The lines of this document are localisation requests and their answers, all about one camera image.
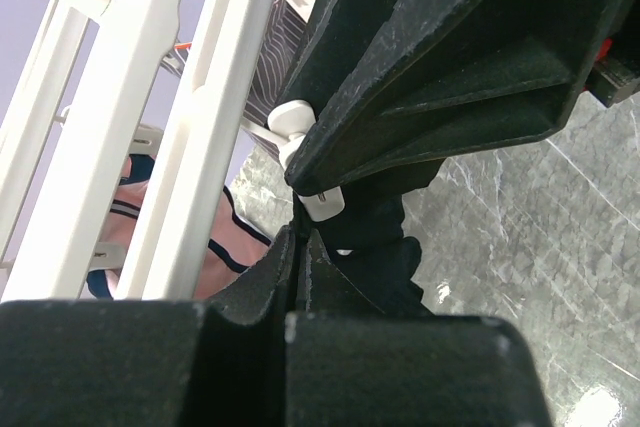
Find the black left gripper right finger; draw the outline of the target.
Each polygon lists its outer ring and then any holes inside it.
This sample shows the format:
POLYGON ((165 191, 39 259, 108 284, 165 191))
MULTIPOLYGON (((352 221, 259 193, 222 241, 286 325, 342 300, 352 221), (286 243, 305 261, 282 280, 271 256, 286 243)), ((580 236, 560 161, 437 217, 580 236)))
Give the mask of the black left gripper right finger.
POLYGON ((487 316, 378 314, 312 235, 285 319, 288 426, 546 426, 529 346, 487 316))

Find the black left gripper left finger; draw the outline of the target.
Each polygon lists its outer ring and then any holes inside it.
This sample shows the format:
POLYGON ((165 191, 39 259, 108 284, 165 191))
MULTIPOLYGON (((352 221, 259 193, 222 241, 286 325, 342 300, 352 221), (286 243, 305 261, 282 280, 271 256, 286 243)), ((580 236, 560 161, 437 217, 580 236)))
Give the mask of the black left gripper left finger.
POLYGON ((296 237, 203 301, 1 307, 5 426, 279 426, 296 237))

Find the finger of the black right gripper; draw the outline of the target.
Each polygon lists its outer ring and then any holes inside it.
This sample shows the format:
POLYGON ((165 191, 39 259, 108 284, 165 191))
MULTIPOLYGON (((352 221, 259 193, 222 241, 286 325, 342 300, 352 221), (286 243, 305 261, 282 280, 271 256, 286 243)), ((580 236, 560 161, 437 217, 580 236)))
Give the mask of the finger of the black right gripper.
POLYGON ((304 196, 560 131, 635 0, 397 0, 285 174, 304 196))
POLYGON ((386 22, 397 0, 316 0, 277 103, 303 100, 319 115, 386 22))

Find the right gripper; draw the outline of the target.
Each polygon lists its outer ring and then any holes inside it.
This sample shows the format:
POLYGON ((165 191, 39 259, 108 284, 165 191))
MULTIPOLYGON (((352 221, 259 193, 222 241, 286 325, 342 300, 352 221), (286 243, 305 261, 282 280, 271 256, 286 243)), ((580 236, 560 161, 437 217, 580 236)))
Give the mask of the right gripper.
POLYGON ((639 92, 639 0, 602 44, 585 89, 610 108, 639 92))

